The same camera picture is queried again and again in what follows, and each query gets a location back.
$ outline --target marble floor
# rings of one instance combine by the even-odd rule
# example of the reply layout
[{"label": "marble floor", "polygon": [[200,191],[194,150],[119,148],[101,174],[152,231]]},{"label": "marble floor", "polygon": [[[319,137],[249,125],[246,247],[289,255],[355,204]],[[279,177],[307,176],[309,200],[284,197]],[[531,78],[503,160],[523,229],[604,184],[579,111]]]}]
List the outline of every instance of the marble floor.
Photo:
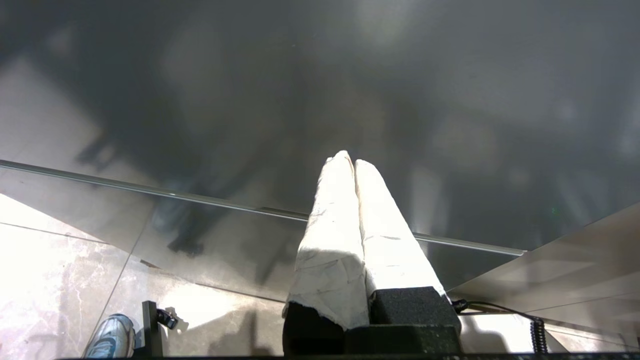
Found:
[{"label": "marble floor", "polygon": [[[139,331],[144,300],[181,320],[172,331],[163,327],[166,356],[282,354],[283,303],[185,281],[1,193],[0,244],[0,359],[79,357],[109,314],[129,316]],[[508,345],[502,351],[527,351],[528,325],[522,319],[481,316],[464,321],[461,342],[467,350],[497,351],[474,339],[520,329],[524,335],[500,341]],[[555,351],[639,350],[615,334],[555,326],[549,335]]]}]

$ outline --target sneaker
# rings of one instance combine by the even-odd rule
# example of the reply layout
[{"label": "sneaker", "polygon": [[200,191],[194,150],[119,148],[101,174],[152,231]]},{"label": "sneaker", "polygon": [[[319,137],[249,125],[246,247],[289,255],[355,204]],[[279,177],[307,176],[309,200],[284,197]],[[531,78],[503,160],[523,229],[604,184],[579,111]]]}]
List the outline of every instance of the sneaker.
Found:
[{"label": "sneaker", "polygon": [[131,320],[122,314],[113,314],[104,320],[89,341],[83,357],[112,359],[131,357],[136,331]]}]

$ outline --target black cable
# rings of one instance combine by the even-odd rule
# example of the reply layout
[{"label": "black cable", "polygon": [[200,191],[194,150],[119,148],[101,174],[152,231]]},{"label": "black cable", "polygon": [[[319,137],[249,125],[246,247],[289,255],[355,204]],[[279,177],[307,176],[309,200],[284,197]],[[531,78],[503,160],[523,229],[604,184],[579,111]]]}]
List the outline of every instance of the black cable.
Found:
[{"label": "black cable", "polygon": [[505,310],[510,313],[518,314],[524,318],[531,320],[531,343],[533,344],[533,351],[536,354],[547,354],[547,337],[545,334],[545,322],[538,318],[537,316],[528,315],[525,313],[521,313],[519,311],[515,311],[508,307],[492,304],[486,301],[466,301],[465,299],[454,301],[451,303],[453,305],[454,310],[457,313],[461,313],[463,310],[467,309],[470,305],[484,305],[496,307],[497,309]]}]

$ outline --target stainless steel surface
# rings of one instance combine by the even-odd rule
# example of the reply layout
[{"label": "stainless steel surface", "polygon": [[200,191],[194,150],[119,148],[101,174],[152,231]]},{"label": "stainless steel surface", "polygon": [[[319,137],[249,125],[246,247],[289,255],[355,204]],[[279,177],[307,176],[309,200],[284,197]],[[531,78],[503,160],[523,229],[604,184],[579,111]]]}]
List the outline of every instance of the stainless steel surface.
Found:
[{"label": "stainless steel surface", "polygon": [[637,339],[639,219],[640,204],[635,204],[480,275],[450,295]]},{"label": "stainless steel surface", "polygon": [[[640,200],[634,0],[0,13],[4,160],[306,213],[324,159],[347,149],[380,169],[412,231],[524,250]],[[188,211],[173,206],[156,204],[166,227]],[[430,256],[461,274],[510,259],[451,249]]]},{"label": "stainless steel surface", "polygon": [[[52,168],[36,167],[33,165],[16,163],[13,161],[0,160],[0,168],[8,168],[12,170],[20,170],[25,172],[31,172],[33,174],[40,174],[46,176],[58,177],[60,179],[68,179],[73,181],[80,181],[82,183],[107,186],[109,188],[116,188],[120,190],[128,190],[139,193],[146,193],[150,195],[158,195],[162,197],[169,197],[172,199],[186,200],[196,202],[199,204],[219,206],[221,208],[247,211],[249,213],[256,213],[261,215],[269,215],[272,217],[286,218],[289,220],[297,220],[306,222],[309,218],[307,214],[295,213],[293,211],[285,211],[282,209],[271,208],[258,208],[255,206],[247,206],[242,204],[236,204],[223,199],[216,199],[214,197],[208,197],[203,195],[194,195],[191,193],[178,192],[169,189],[158,188],[155,186],[145,186],[127,183],[125,181],[118,181],[112,179],[104,179],[103,177],[89,176],[83,174],[77,174],[69,171],[61,171]],[[426,234],[414,233],[415,239],[418,241],[439,243],[443,245],[450,245],[455,247],[463,247],[466,249],[474,249],[487,252],[495,252],[497,254],[521,256],[526,251],[518,249],[509,249],[507,247],[488,245],[482,243],[473,243],[471,241],[447,239],[440,236],[430,236]]]}]

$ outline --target metal rail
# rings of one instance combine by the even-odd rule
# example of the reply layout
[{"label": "metal rail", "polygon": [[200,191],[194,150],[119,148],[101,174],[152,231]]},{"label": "metal rail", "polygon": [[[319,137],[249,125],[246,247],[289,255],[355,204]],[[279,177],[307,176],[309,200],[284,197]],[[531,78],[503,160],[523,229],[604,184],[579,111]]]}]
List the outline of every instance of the metal rail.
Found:
[{"label": "metal rail", "polygon": [[[120,190],[147,193],[150,195],[157,195],[157,196],[163,196],[163,197],[170,197],[173,199],[197,202],[200,204],[219,206],[221,208],[247,211],[250,213],[262,214],[262,215],[270,215],[272,217],[287,218],[290,220],[297,220],[297,221],[304,221],[304,222],[308,220],[308,215],[302,214],[302,213],[296,213],[293,211],[266,208],[266,207],[247,206],[242,204],[236,204],[235,202],[230,202],[223,199],[217,199],[215,197],[195,195],[195,194],[186,193],[186,192],[177,192],[169,189],[158,188],[155,186],[146,186],[146,185],[127,183],[125,181],[104,179],[103,177],[83,175],[75,172],[56,170],[53,168],[38,167],[38,166],[28,165],[23,163],[15,163],[12,161],[0,160],[0,168],[31,172],[32,174],[58,177],[60,179],[67,179],[67,180],[79,181],[81,183],[107,186],[109,188],[115,188]],[[476,243],[473,241],[449,239],[449,238],[443,238],[440,236],[432,236],[432,235],[426,235],[426,234],[420,234],[420,233],[413,233],[413,235],[415,239],[418,241],[425,241],[425,242],[437,243],[441,245],[462,247],[466,249],[494,252],[497,254],[521,256],[526,252],[526,250],[512,249],[509,247],[502,247],[502,246],[489,245],[489,244],[483,244],[483,243]]]}]

